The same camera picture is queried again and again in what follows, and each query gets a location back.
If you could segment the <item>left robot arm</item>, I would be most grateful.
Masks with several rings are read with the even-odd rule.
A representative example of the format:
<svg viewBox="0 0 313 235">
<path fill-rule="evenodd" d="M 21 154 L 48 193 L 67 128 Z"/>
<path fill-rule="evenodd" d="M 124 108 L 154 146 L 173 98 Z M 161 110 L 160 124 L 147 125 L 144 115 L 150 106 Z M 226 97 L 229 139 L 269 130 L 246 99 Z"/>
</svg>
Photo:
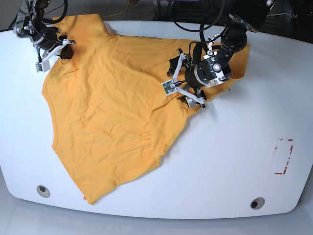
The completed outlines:
<svg viewBox="0 0 313 235">
<path fill-rule="evenodd" d="M 273 0 L 238 0 L 231 7 L 225 28 L 206 40 L 201 25 L 201 40 L 190 42 L 194 47 L 185 54 L 178 49 L 178 56 L 170 59 L 167 76 L 162 83 L 166 95 L 180 93 L 180 101 L 192 108 L 205 107 L 205 88 L 222 85 L 233 75 L 229 61 L 247 45 L 247 31 L 256 32 L 273 8 Z"/>
</svg>

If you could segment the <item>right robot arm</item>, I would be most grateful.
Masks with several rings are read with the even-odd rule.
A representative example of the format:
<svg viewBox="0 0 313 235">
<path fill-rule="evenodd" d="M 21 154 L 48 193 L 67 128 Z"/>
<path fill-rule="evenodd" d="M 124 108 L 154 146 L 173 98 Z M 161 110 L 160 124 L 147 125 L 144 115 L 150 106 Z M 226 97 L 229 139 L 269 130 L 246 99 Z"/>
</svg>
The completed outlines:
<svg viewBox="0 0 313 235">
<path fill-rule="evenodd" d="M 66 35 L 59 35 L 60 29 L 53 26 L 61 22 L 66 16 L 68 1 L 64 1 L 62 15 L 51 20 L 45 18 L 45 9 L 49 6 L 48 0 L 24 0 L 9 28 L 18 38 L 28 38 L 35 47 L 39 62 L 49 55 L 57 55 L 61 59 L 71 59 L 74 40 L 68 40 Z"/>
</svg>

